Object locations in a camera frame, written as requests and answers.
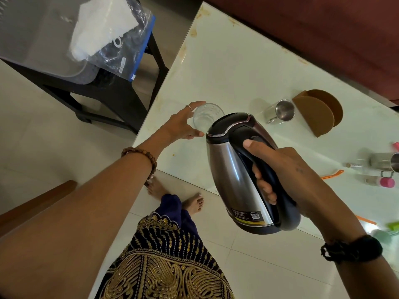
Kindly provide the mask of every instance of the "hand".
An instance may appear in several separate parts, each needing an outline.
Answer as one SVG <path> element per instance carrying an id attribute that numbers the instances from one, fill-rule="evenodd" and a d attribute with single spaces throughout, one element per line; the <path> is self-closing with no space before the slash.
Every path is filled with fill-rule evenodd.
<path id="1" fill-rule="evenodd" d="M 191 102 L 189 105 L 191 109 L 194 110 L 205 103 L 205 101 L 197 101 Z M 167 132 L 170 135 L 171 143 L 180 138 L 192 140 L 194 137 L 204 136 L 203 132 L 187 124 L 187 119 L 192 118 L 194 114 L 194 112 L 191 112 L 190 107 L 186 106 L 178 113 L 173 114 L 170 119 L 159 128 L 159 131 Z"/>
<path id="2" fill-rule="evenodd" d="M 287 194 L 297 202 L 302 215 L 308 216 L 309 209 L 314 208 L 320 198 L 327 195 L 336 196 L 294 148 L 286 147 L 273 150 L 263 143 L 252 140 L 245 140 L 243 146 L 251 154 L 271 166 Z M 261 172 L 255 165 L 252 170 L 257 178 L 258 187 L 265 192 L 269 203 L 275 205 L 277 196 L 273 192 L 272 186 L 262 179 Z"/>

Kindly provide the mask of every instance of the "pink cap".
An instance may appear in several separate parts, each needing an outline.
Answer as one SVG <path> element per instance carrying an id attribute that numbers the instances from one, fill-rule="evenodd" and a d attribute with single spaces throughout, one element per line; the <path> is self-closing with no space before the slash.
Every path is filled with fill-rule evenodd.
<path id="1" fill-rule="evenodd" d="M 393 188 L 395 186 L 395 180 L 392 177 L 383 177 L 379 183 L 385 188 Z"/>

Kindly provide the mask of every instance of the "black plastic handle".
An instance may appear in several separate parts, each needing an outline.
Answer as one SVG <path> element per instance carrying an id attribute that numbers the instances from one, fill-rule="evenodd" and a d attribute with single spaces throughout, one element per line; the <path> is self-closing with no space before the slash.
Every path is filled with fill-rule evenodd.
<path id="1" fill-rule="evenodd" d="M 292 198 L 287 194 L 287 192 L 282 187 L 276 172 L 267 163 L 265 163 L 260 158 L 250 154 L 243 147 L 244 140 L 260 141 L 268 145 L 272 149 L 273 147 L 262 137 L 260 137 L 255 130 L 245 125 L 238 127 L 229 134 L 229 141 L 234 150 L 236 150 L 237 153 L 245 156 L 246 158 L 250 159 L 253 163 L 256 164 L 256 166 L 258 167 L 258 169 L 262 174 L 263 179 L 272 186 L 273 191 L 276 193 L 277 195 L 277 203 L 275 206 L 276 208 L 272 207 L 270 204 L 265 202 L 269 210 L 277 209 L 278 216 L 274 216 L 276 222 L 275 220 L 273 220 L 273 222 L 275 222 L 275 225 L 285 231 L 290 231 L 295 229 L 299 225 L 301 220 L 301 215 L 296 207 L 297 204 L 295 203 L 295 201 L 292 200 Z"/>

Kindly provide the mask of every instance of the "maroon couch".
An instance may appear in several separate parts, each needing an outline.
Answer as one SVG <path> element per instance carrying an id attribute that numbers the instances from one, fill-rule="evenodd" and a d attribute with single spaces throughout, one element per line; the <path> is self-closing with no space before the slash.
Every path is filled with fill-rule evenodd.
<path id="1" fill-rule="evenodd" d="M 399 0 L 207 0 L 399 105 Z"/>

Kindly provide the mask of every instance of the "white table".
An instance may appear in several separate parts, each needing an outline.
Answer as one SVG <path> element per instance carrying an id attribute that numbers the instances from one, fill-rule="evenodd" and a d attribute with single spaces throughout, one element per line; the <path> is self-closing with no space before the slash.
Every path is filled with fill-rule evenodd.
<path id="1" fill-rule="evenodd" d="M 297 111 L 291 122 L 268 125 L 266 130 L 279 147 L 297 149 L 319 175 L 344 169 L 341 176 L 326 182 L 357 215 L 379 225 L 399 220 L 398 189 L 363 182 L 362 174 L 379 175 L 378 171 L 342 165 L 365 164 L 371 153 L 389 152 L 390 144 L 399 141 L 399 114 L 206 3 L 193 21 L 134 145 L 191 101 L 215 103 L 225 114 L 251 113 L 265 126 L 260 112 L 268 105 L 310 89 L 326 90 L 340 101 L 344 118 L 338 126 L 316 138 Z M 205 138 L 170 145 L 159 157 L 158 169 L 217 194 Z M 307 218 L 299 229 L 321 237 Z"/>

